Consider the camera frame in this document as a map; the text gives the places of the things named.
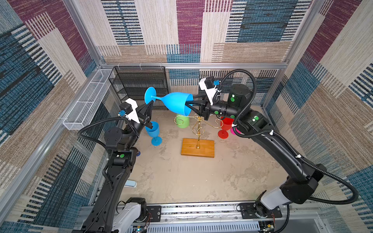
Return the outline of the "blue plastic wine glass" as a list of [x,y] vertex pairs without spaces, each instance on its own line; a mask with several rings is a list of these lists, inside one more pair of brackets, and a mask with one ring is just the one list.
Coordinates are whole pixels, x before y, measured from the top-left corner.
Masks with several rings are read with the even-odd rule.
[[189,108],[190,104],[187,104],[187,102],[193,101],[193,95],[173,92],[164,97],[157,97],[155,88],[149,87],[145,92],[144,100],[146,104],[160,100],[170,111],[182,116],[189,116],[191,109]]
[[159,124],[155,121],[151,121],[151,124],[152,124],[152,128],[145,127],[146,132],[152,138],[151,144],[153,146],[159,146],[162,143],[162,138],[159,137],[159,133],[160,133]]

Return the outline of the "blue plastic wine glass front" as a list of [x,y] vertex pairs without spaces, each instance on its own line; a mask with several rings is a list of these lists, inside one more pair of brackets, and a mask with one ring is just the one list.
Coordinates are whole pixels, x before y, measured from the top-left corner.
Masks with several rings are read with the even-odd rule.
[[152,138],[151,144],[153,146],[159,146],[162,143],[162,138],[159,137],[159,133],[160,133],[159,124],[155,121],[151,121],[151,124],[152,124],[152,128],[145,127],[146,132]]

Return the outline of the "red plastic wine glass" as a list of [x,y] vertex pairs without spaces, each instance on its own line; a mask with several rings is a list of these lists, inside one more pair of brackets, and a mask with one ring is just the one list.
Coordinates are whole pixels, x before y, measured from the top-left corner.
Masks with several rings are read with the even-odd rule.
[[229,131],[232,127],[232,123],[234,122],[234,119],[227,118],[227,117],[221,117],[220,122],[220,130],[218,131],[218,137],[221,139],[227,139],[229,137]]

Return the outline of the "magenta plastic wine glass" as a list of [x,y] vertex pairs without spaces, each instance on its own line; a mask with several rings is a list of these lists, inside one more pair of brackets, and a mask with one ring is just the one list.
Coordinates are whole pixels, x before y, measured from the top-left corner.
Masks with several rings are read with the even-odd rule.
[[241,134],[241,132],[240,132],[238,129],[234,130],[233,127],[231,127],[230,132],[231,132],[231,134],[233,134],[233,135],[240,135],[240,134]]

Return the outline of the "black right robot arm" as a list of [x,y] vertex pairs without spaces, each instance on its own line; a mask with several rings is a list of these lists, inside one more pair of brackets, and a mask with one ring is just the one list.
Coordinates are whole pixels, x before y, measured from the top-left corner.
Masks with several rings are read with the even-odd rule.
[[231,86],[228,101],[210,101],[208,94],[187,98],[184,106],[207,119],[215,114],[233,120],[232,128],[239,137],[252,139],[264,148],[286,171],[286,181],[272,191],[264,191],[254,208],[260,216],[268,215],[280,205],[316,201],[312,195],[326,168],[307,160],[258,111],[251,109],[254,91],[243,84]]

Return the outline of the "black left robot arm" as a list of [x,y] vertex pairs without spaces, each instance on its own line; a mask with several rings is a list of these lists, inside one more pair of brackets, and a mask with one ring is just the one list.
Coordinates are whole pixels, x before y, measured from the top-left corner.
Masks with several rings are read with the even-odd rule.
[[[102,170],[105,179],[103,187],[90,214],[79,229],[80,233],[125,233],[134,222],[149,221],[150,214],[144,198],[130,198],[120,212],[117,210],[124,185],[140,154],[135,144],[145,127],[153,127],[153,104],[154,101],[150,101],[135,108],[123,103],[117,117],[91,123],[78,131],[79,138],[98,143],[108,153],[108,161]],[[116,120],[125,121],[125,129],[110,128],[105,132],[104,142],[84,135],[90,128]]]

